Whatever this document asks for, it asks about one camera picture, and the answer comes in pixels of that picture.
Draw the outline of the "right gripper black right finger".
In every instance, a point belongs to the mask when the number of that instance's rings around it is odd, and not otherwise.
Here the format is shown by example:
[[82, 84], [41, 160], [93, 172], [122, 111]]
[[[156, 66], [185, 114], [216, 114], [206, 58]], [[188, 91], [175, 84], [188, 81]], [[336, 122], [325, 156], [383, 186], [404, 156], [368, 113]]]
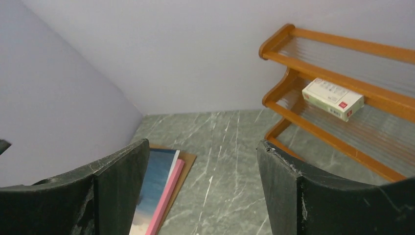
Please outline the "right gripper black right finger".
[[273, 234], [414, 234], [414, 178], [376, 186], [331, 174], [267, 140], [256, 150]]

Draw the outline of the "landscape photo print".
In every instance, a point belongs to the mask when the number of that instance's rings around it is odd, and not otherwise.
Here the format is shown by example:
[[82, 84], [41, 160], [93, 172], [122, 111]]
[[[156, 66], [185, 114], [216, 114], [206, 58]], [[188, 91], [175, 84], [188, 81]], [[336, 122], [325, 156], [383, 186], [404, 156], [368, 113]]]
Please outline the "landscape photo print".
[[144, 235], [176, 162], [176, 150], [151, 148], [129, 234]]

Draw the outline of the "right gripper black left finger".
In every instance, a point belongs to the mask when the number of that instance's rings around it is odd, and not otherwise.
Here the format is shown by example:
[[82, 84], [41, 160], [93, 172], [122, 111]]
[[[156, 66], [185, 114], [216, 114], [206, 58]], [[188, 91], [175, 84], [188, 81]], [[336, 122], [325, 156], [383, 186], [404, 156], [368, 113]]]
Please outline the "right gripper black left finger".
[[3, 235], [127, 235], [149, 160], [141, 139], [29, 186], [0, 190]]

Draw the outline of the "pink wooden photo frame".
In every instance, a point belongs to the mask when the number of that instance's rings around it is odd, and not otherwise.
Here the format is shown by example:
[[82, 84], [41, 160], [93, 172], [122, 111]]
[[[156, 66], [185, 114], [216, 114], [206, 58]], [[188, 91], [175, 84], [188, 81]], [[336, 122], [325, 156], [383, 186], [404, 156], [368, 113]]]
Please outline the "pink wooden photo frame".
[[159, 227], [161, 226], [162, 219], [164, 219], [164, 215], [166, 214], [167, 206], [176, 188], [176, 184], [179, 181], [179, 178], [181, 176], [184, 165], [185, 165], [184, 160], [178, 159], [176, 161], [176, 164], [173, 168], [173, 172], [167, 181], [165, 189], [161, 195], [161, 198], [158, 202], [158, 205], [155, 209], [155, 212], [153, 214], [153, 217], [150, 221], [150, 224], [147, 228], [145, 235], [156, 235], [157, 234]]

